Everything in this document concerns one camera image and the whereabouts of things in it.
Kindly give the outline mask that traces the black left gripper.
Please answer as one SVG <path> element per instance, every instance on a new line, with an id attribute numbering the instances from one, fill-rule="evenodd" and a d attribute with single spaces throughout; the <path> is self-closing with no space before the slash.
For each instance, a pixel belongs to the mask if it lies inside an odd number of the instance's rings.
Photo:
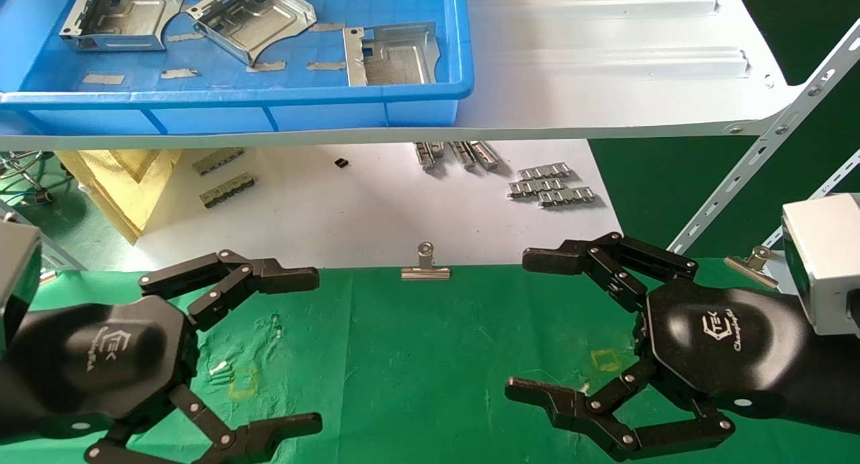
<path id="1" fill-rule="evenodd" d="M 2 356 L 3 445 L 110 428 L 86 450 L 86 462 L 172 463 L 127 443 L 178 409 L 211 442 L 194 463 L 265 463 L 283 440 L 323 429 L 316 412 L 229 428 L 187 386 L 199 356 L 194 329 L 211 330 L 255 293 L 314 291 L 318 269 L 221 250 L 150 272 L 138 285 L 147 297 L 133 303 L 27 313 Z M 198 289 L 207 293 L 187 317 L 165 301 Z"/>

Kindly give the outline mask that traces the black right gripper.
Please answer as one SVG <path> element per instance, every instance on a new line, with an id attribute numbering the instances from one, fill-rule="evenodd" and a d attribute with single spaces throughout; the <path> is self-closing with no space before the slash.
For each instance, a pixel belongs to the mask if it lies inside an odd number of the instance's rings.
<path id="1" fill-rule="evenodd" d="M 519 377 L 505 385 L 508 400 L 543 408 L 554 428 L 584 434 L 617 462 L 720 445 L 735 427 L 718 409 L 858 433 L 858 338 L 817 334 L 796 296 L 698 285 L 690 281 L 694 260 L 620 232 L 527 248 L 522 268 L 587 275 L 621 308 L 641 313 L 634 335 L 648 359 L 593 396 Z M 647 298 L 632 272 L 669 283 Z M 614 413 L 652 379 L 693 418 L 639 428 L 621 423 Z"/>

